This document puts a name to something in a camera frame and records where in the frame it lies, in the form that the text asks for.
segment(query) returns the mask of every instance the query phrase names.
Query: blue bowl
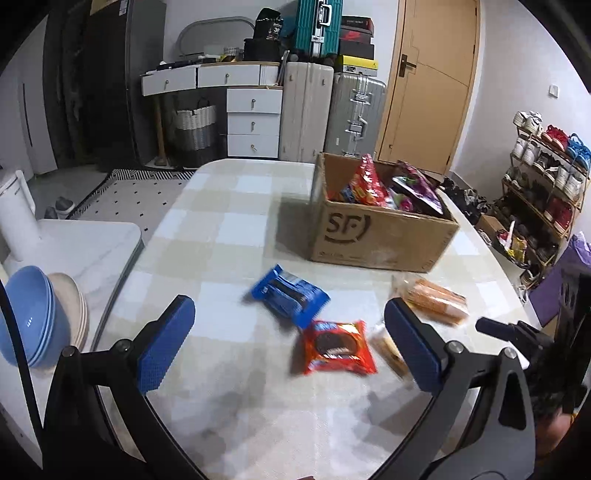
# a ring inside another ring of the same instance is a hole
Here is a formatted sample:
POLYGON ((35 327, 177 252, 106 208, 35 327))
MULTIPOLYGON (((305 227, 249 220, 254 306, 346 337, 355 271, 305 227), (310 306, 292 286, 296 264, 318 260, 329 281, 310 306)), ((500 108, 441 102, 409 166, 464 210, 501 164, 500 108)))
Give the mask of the blue bowl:
POLYGON ((31 368, 46 369, 53 367, 60 358, 61 351, 70 345, 70 322, 66 312, 61 306, 60 300, 56 297, 53 286, 50 282, 53 308, 49 317, 50 323, 42 340, 41 349, 29 364, 31 368))
MULTIPOLYGON (((50 320, 51 285, 46 275, 37 267, 23 267, 6 284, 18 331, 21 334, 27 362, 33 359, 42 346, 47 322, 50 320)), ((0 312, 0 352, 11 365, 17 364, 14 349, 6 326, 4 315, 0 312)))

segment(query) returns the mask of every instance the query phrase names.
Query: sf logo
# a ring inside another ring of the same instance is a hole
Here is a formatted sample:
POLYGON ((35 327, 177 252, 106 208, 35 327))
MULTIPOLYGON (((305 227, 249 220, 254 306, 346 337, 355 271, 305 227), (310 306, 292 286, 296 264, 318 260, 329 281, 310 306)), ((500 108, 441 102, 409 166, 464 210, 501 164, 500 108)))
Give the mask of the sf logo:
POLYGON ((371 225, 371 217, 331 213, 329 224, 324 240, 334 244, 352 244, 361 240, 367 233, 371 225))

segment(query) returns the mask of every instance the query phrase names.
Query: red shoe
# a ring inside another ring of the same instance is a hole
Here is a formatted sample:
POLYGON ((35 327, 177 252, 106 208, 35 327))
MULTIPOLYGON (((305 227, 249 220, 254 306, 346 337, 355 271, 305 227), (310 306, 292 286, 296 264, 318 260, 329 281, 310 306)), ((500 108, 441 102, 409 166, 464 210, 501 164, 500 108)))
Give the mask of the red shoe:
POLYGON ((561 201, 557 197, 552 197, 548 202, 548 206, 544 211, 544 216, 549 222, 554 222, 554 219, 558 217, 558 213, 561 209, 561 201))
POLYGON ((560 151, 564 151, 569 146, 568 136, 560 129, 548 125, 548 128, 540 137, 548 145, 558 148, 560 151))
POLYGON ((560 232, 561 235, 566 233, 569 229, 571 220, 573 219, 573 208, 566 202, 559 200, 562 204, 560 210, 554 220, 554 227, 560 232))

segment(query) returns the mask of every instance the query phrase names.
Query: red snack bag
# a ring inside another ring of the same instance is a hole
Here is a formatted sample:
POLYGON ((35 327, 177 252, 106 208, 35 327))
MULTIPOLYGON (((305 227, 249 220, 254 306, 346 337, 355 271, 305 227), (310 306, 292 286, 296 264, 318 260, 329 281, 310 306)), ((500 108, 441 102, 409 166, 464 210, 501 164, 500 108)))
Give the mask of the red snack bag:
POLYGON ((378 207, 388 207, 388 193, 379 181, 371 155, 365 154, 349 184, 337 195, 346 203, 361 203, 378 207))
POLYGON ((365 341, 365 322, 336 323, 314 320, 304 330, 304 375, 322 370, 349 370, 361 375, 377 373, 365 341))

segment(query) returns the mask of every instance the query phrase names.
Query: wooden door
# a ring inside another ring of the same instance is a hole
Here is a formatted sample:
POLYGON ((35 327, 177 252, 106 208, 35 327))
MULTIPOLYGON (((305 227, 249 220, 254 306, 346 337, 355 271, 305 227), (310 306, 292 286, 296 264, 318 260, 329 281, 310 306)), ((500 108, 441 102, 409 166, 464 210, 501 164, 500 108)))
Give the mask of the wooden door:
POLYGON ((401 0, 389 85, 391 104, 378 158, 445 173, 473 82, 478 33, 475 0, 401 0))

